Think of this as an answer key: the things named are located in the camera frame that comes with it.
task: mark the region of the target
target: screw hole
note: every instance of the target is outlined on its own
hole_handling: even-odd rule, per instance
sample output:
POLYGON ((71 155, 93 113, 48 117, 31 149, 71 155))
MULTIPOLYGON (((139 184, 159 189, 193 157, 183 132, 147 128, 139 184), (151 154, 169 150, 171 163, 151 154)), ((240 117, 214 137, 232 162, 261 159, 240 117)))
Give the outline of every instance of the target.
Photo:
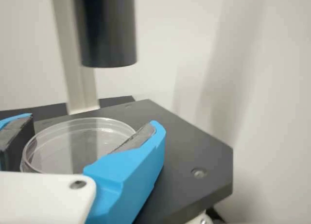
POLYGON ((81 189, 86 185, 86 181, 77 180, 70 184, 71 189, 81 189))
POLYGON ((202 179, 207 176, 207 170, 205 168, 194 168, 191 174, 197 179, 202 179))

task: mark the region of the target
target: petri dish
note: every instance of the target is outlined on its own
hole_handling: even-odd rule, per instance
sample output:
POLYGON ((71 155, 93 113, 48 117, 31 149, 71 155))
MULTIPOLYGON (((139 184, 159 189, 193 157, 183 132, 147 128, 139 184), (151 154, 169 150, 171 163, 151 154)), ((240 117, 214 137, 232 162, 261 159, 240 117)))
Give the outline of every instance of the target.
POLYGON ((108 118, 62 122, 34 135, 26 144, 21 172, 82 173, 83 168, 109 154, 135 133, 128 124, 108 118))

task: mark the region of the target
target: black stage plate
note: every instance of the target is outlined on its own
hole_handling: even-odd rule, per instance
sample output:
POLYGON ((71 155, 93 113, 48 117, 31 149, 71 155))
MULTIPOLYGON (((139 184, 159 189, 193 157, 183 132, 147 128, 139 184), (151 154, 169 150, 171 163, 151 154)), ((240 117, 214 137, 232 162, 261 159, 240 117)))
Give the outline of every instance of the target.
POLYGON ((135 224, 182 224, 232 193, 232 149, 150 100, 37 121, 35 131, 85 117, 120 120, 135 130, 156 120, 167 131, 164 167, 135 224), (196 178, 195 168, 206 176, 196 178))

